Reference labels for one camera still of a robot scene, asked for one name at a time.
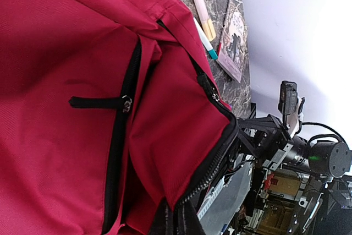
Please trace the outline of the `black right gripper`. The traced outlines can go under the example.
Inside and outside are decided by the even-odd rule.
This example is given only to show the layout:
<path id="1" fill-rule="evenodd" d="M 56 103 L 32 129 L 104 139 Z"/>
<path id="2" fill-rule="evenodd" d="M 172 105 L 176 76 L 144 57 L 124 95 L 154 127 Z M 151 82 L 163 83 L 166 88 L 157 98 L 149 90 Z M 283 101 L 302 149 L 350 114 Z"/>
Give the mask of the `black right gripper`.
<path id="1" fill-rule="evenodd" d="M 292 147 L 293 139 L 279 118 L 269 114 L 241 121 L 241 151 L 261 167 L 279 167 Z"/>

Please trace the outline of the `red student backpack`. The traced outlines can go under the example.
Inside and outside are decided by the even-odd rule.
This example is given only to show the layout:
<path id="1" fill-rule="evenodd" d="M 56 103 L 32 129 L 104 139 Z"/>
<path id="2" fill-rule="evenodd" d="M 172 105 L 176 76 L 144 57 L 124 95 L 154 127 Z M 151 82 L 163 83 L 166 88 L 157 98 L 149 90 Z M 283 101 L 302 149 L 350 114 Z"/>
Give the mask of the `red student backpack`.
<path id="1" fill-rule="evenodd" d="M 181 0 L 1 0 L 1 234 L 203 234 L 237 133 Z"/>

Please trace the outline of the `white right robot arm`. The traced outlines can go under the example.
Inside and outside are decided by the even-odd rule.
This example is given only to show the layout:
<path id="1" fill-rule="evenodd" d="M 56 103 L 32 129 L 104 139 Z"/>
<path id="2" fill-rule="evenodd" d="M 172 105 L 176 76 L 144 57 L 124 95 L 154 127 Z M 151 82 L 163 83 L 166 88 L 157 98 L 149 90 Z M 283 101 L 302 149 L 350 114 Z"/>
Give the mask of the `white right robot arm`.
<path id="1" fill-rule="evenodd" d="M 351 150 L 337 134 L 319 134 L 306 140 L 290 132 L 273 115 L 238 121 L 240 152 L 252 155 L 271 171 L 281 165 L 311 176 L 341 178 L 351 166 Z"/>

